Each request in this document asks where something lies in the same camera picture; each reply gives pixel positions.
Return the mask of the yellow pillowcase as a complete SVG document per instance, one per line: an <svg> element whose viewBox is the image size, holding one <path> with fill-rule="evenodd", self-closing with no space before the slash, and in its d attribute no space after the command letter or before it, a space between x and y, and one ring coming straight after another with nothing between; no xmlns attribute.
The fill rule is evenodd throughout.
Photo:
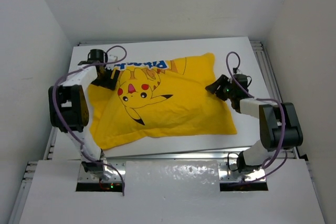
<svg viewBox="0 0 336 224"><path fill-rule="evenodd" d="M103 150L144 137L234 135L228 105L206 91L215 55L127 62L113 66L115 90L90 85L90 133Z"/></svg>

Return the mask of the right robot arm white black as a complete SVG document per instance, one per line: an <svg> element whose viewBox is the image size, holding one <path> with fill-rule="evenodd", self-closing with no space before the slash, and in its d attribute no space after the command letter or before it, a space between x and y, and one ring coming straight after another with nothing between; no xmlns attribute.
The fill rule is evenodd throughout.
<svg viewBox="0 0 336 224"><path fill-rule="evenodd" d="M303 133L292 103L273 99L258 99L247 94L251 77L235 74L232 78L221 75L206 90L222 101L229 100L233 110L252 116L259 121L259 140L249 149L238 154L235 171L247 173L257 170L282 150L300 146Z"/></svg>

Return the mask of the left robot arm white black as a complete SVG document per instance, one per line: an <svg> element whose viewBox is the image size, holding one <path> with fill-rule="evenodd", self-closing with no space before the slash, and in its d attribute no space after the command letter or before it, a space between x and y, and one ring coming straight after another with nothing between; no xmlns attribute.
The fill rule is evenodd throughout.
<svg viewBox="0 0 336 224"><path fill-rule="evenodd" d="M90 112L86 95L90 86L106 92L115 90L120 71L107 68L111 63L106 51L92 49L87 60L78 63L77 70L60 77L48 89L52 126L71 139L85 172L103 180L118 172L108 164L103 150L94 142L89 131Z"/></svg>

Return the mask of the white front cover panel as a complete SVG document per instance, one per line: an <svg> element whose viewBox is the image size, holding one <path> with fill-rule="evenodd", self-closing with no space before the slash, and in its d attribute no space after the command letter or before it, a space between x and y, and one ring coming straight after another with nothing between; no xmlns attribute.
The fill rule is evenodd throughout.
<svg viewBox="0 0 336 224"><path fill-rule="evenodd" d="M266 191L225 192L214 162L129 161L125 192L76 191L78 161L40 161L21 223L323 223L303 160Z"/></svg>

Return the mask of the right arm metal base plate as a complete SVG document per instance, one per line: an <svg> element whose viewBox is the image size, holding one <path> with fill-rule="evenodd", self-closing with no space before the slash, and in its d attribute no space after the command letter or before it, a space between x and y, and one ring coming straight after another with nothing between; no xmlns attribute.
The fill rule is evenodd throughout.
<svg viewBox="0 0 336 224"><path fill-rule="evenodd" d="M265 174L261 168L239 173L233 159L218 162L221 192L268 191Z"/></svg>

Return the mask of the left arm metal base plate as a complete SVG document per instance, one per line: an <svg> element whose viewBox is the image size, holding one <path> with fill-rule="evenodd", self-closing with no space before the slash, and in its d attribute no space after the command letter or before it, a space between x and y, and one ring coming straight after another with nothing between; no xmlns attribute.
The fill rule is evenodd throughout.
<svg viewBox="0 0 336 224"><path fill-rule="evenodd" d="M76 191L121 193L122 179L111 167L82 162L79 168Z"/></svg>

